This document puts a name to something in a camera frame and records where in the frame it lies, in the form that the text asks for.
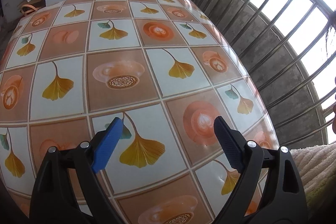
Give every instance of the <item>coffee cup print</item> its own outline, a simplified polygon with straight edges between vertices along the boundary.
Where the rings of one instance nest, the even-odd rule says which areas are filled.
[[[109,89],[129,89],[136,86],[144,67],[136,61],[115,61],[101,64],[93,71],[93,77]]]
[[[227,64],[222,60],[218,52],[206,51],[203,53],[203,62],[217,72],[226,72]]]
[[[217,142],[213,123],[219,111],[205,101],[192,102],[184,111],[183,126],[188,137],[200,145],[212,145]]]
[[[11,76],[4,84],[1,97],[5,109],[12,109],[16,106],[19,98],[22,95],[24,81],[20,75]]]
[[[162,202],[147,211],[139,218],[139,224],[186,224],[194,217],[197,198],[182,195]]]

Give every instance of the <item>blue clamp pad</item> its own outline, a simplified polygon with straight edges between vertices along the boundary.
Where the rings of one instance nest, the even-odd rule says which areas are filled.
[[[99,170],[105,169],[106,164],[121,137],[123,125],[122,120],[116,117],[106,129],[104,138],[94,152],[91,168],[95,174],[97,174]]]

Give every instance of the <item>table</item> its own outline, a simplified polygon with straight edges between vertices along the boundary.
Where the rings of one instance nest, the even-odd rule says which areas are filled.
[[[0,65],[1,177],[28,213],[50,146],[124,122],[98,179],[127,223],[210,223],[239,177],[213,131],[221,115],[260,146],[275,131],[246,69],[190,0],[65,0],[18,23]],[[90,213],[75,172],[82,211]],[[265,185],[262,172],[247,214]]]

